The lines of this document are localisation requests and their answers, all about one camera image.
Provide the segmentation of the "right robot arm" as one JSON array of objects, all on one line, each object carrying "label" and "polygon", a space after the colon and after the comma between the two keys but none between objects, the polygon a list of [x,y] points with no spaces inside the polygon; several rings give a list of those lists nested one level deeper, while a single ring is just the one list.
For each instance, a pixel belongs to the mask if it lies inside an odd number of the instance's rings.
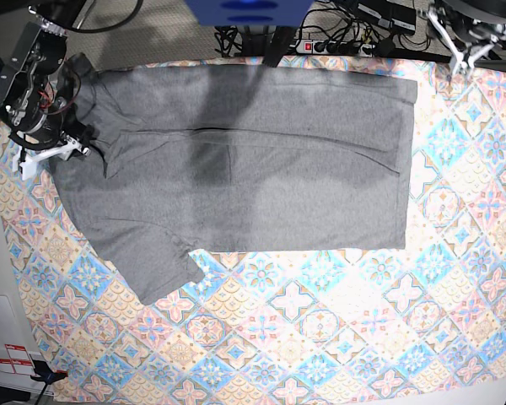
[{"label": "right robot arm", "polygon": [[40,162],[88,155],[94,128],[77,118],[81,78],[67,60],[67,32],[82,1],[34,1],[29,22],[7,61],[0,59],[0,122],[19,146],[13,170],[25,180]]}]

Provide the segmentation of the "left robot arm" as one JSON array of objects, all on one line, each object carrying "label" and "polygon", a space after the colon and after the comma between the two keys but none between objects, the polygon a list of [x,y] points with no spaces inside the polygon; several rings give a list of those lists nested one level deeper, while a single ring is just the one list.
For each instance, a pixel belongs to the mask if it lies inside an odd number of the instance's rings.
[{"label": "left robot arm", "polygon": [[433,1],[422,16],[451,53],[448,78],[469,77],[494,48],[506,51],[506,1]]}]

